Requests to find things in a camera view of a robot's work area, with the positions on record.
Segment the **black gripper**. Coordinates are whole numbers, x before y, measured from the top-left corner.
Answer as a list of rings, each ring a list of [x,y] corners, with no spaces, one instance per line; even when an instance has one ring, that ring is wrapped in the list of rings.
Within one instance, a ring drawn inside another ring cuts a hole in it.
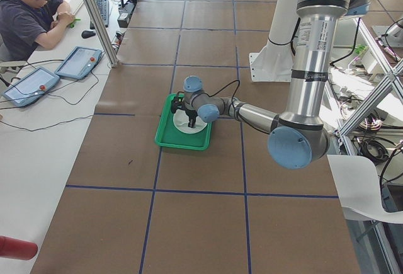
[[[186,109],[185,113],[189,118],[188,127],[194,128],[196,123],[197,111]]]

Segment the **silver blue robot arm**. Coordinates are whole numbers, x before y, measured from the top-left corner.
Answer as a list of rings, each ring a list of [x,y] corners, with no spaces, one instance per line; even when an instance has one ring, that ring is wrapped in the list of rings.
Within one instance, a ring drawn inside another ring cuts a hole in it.
[[[363,16],[369,5],[370,0],[298,0],[296,13],[300,30],[283,113],[273,113],[235,98],[209,96],[196,76],[184,80],[182,108],[195,112],[205,123],[215,121],[220,115],[245,122],[269,135],[268,152],[280,166],[306,167],[329,148],[319,110],[328,80],[336,25],[343,16]]]

